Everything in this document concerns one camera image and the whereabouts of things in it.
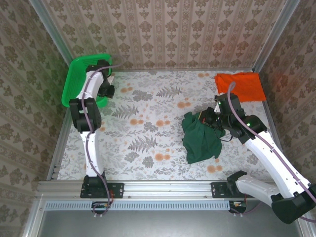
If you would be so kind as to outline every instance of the patterned wallpaper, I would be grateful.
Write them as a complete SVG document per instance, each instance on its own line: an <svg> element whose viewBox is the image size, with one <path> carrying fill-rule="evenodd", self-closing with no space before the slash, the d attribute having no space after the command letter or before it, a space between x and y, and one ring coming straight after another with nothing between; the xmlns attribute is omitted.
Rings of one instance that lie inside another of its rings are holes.
<svg viewBox="0 0 316 237"><path fill-rule="evenodd" d="M285 0L43 0L74 58L124 69L252 68Z"/></svg>
<svg viewBox="0 0 316 237"><path fill-rule="evenodd" d="M302 0L260 72L282 148L316 182L316 1Z"/></svg>
<svg viewBox="0 0 316 237"><path fill-rule="evenodd" d="M0 236L18 236L54 153L67 66L27 0L0 8Z"/></svg>

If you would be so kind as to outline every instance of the metal floor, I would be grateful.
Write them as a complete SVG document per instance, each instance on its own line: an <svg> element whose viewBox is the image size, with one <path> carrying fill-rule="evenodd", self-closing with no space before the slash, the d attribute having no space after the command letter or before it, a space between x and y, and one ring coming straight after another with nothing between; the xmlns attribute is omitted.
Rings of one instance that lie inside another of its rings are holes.
<svg viewBox="0 0 316 237"><path fill-rule="evenodd" d="M301 237L267 205L243 217L228 211L46 211L39 237Z"/></svg>

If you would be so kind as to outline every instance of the green plastic tray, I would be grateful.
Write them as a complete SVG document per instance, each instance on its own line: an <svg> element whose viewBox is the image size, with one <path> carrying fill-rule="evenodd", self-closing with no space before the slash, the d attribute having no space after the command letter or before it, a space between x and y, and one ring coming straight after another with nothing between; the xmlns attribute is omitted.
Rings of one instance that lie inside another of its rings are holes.
<svg viewBox="0 0 316 237"><path fill-rule="evenodd" d="M65 107L69 107L69 100L75 99L82 90L83 84L85 82L85 69L89 65L97 65L97 62L100 59L104 59L108 61L110 65L112 65L111 56L109 54L96 54L79 57L71 62L61 98L61 102ZM96 98L98 107L106 106L107 102L107 97L97 96Z"/></svg>

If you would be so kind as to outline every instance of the fern print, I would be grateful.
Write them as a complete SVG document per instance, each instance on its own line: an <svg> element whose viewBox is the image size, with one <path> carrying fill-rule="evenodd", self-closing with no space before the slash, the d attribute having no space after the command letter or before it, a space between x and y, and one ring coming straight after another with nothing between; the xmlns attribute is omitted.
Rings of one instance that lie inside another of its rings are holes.
<svg viewBox="0 0 316 237"><path fill-rule="evenodd" d="M182 92L181 92L180 88L178 88L178 87L174 88L171 86L170 88L168 88L165 86L164 88L160 89L160 91L157 93L156 96L160 96L160 97L164 97L164 98L168 97L168 99L170 99L172 97L172 99L173 99L173 97L175 95L179 95L180 93L182 93Z"/></svg>
<svg viewBox="0 0 316 237"><path fill-rule="evenodd" d="M118 117L121 119L130 118L132 115L136 115L138 112L137 107L133 105L133 108L130 105L127 106L121 106L121 108L118 108L112 116Z"/></svg>
<svg viewBox="0 0 316 237"><path fill-rule="evenodd" d="M157 146L156 138L151 139L149 137L144 136L144 138L137 137L134 141L132 141L132 144L129 145L128 149L132 151L137 151L137 152L148 152L150 148L155 148Z"/></svg>

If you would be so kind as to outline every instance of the red cloth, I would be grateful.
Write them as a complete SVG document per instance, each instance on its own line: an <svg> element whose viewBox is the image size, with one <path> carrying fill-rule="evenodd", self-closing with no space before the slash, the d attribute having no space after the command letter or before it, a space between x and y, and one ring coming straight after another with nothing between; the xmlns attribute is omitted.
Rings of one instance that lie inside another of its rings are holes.
<svg viewBox="0 0 316 237"><path fill-rule="evenodd" d="M240 102L266 100L258 73L217 74L215 82L218 93L227 93L233 81L236 82L236 86L232 93L238 96Z"/></svg>

